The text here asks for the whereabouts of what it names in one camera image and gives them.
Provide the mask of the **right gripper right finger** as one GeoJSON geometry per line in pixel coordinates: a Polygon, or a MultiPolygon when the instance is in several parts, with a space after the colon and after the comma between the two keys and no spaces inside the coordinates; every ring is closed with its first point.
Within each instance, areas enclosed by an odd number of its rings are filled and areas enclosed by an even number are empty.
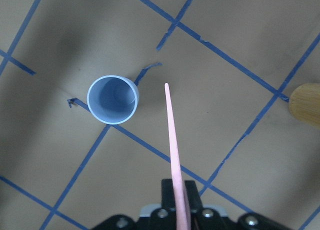
{"type": "Polygon", "coordinates": [[[191,213],[198,213],[203,208],[197,185],[193,180],[184,181],[188,205],[191,213]]]}

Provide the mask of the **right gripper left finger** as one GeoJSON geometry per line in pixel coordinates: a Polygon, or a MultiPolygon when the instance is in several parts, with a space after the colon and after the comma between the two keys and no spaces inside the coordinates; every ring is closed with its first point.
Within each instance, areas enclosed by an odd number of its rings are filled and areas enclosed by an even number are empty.
{"type": "Polygon", "coordinates": [[[172,179],[161,180],[161,207],[172,212],[175,211],[175,195],[172,179]]]}

